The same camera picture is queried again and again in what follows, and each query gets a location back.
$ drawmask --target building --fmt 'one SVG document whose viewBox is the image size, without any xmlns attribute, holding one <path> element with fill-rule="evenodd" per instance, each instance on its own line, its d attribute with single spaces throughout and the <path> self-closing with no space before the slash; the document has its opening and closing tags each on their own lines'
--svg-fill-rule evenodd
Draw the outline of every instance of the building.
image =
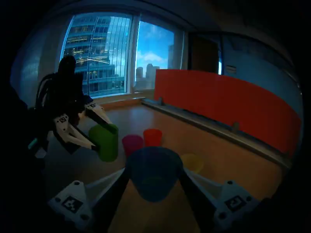
<svg viewBox="0 0 311 233">
<path fill-rule="evenodd" d="M 152 64 L 148 64 L 146 68 L 146 79 L 149 81 L 151 79 L 151 73 L 152 73 Z"/>
<path fill-rule="evenodd" d="M 136 68 L 136 80 L 143 78 L 143 68 L 142 67 L 137 67 Z"/>
<path fill-rule="evenodd" d="M 173 65 L 174 45 L 168 47 L 168 69 L 174 69 Z"/>
<path fill-rule="evenodd" d="M 116 19 L 124 20 L 120 17 L 100 16 L 97 13 L 81 14 L 75 16 L 70 26 L 63 56 L 75 57 L 76 72 L 83 74 L 84 94 L 100 96 L 126 92 L 125 66 L 121 65 L 126 45 L 115 45 L 116 34 L 111 32 Z M 127 30 L 125 26 L 121 27 L 124 33 L 120 33 L 119 38 L 125 38 Z"/>
<path fill-rule="evenodd" d="M 156 71 L 160 69 L 159 66 L 153 66 L 152 64 L 147 65 L 147 70 L 146 70 L 146 81 L 145 81 L 145 89 L 153 89 L 154 88 L 154 83 L 156 80 Z"/>
</svg>

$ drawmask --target green cup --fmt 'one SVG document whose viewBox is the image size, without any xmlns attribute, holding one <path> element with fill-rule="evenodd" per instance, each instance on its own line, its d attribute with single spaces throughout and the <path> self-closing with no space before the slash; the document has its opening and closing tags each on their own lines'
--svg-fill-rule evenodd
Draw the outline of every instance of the green cup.
<svg viewBox="0 0 311 233">
<path fill-rule="evenodd" d="M 89 138 L 99 147 L 98 156 L 104 162 L 113 162 L 118 157 L 118 134 L 116 125 L 96 125 L 90 128 Z"/>
</svg>

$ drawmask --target sky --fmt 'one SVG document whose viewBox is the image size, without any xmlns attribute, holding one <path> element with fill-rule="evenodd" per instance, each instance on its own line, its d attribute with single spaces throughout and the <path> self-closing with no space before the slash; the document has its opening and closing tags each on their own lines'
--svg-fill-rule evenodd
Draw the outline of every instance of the sky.
<svg viewBox="0 0 311 233">
<path fill-rule="evenodd" d="M 140 21 L 136 53 L 136 67 L 143 67 L 146 74 L 147 64 L 168 68 L 168 47 L 174 44 L 174 33 L 153 24 Z"/>
</svg>

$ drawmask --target wall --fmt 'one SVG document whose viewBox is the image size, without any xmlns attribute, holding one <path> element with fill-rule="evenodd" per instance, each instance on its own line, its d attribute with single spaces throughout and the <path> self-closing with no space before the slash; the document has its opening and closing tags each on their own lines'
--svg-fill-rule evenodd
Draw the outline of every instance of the wall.
<svg viewBox="0 0 311 233">
<path fill-rule="evenodd" d="M 19 50 L 11 68 L 11 85 L 28 106 L 35 104 L 39 64 L 48 32 L 48 29 L 40 29 L 31 35 Z"/>
<path fill-rule="evenodd" d="M 34 106 L 38 84 L 57 71 L 63 39 L 72 16 L 38 25 L 23 43 L 12 65 L 10 82 L 19 98 Z"/>
<path fill-rule="evenodd" d="M 224 68 L 224 75 L 235 77 L 256 84 L 283 99 L 300 117 L 300 142 L 303 136 L 303 105 L 301 91 L 297 84 L 277 66 L 242 51 L 233 50 L 230 44 L 224 44 L 224 66 L 236 67 L 236 73 L 229 73 Z"/>
</svg>

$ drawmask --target blue cup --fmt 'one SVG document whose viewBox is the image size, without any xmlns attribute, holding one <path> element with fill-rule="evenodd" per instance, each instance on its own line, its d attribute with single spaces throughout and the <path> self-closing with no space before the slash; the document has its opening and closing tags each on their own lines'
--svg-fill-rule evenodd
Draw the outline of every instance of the blue cup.
<svg viewBox="0 0 311 233">
<path fill-rule="evenodd" d="M 140 196 L 158 202 L 165 199 L 175 185 L 183 164 L 174 151 L 150 146 L 135 151 L 128 158 L 126 169 Z"/>
</svg>

